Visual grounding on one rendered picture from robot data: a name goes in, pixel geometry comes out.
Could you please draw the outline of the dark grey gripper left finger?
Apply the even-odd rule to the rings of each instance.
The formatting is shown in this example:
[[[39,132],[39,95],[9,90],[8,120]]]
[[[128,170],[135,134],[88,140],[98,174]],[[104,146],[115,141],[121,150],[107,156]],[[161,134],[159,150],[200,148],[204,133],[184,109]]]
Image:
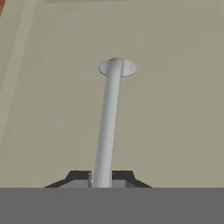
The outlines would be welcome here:
[[[70,171],[65,178],[47,185],[46,188],[91,188],[91,171]]]

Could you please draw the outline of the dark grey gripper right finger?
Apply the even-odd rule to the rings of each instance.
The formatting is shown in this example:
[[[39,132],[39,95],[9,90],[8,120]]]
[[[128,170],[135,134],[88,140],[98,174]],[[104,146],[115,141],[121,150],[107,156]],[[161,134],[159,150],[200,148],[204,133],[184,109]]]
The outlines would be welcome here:
[[[112,171],[113,188],[151,188],[150,185],[136,179],[133,171]]]

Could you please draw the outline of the grey pizza cutter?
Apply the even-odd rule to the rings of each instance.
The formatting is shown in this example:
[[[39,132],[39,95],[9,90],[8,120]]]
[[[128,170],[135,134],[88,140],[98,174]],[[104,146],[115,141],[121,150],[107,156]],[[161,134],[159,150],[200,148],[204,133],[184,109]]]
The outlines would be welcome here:
[[[130,76],[136,70],[133,62],[121,58],[108,59],[99,65],[99,71],[106,76],[106,83],[93,187],[111,187],[120,82],[122,77]]]

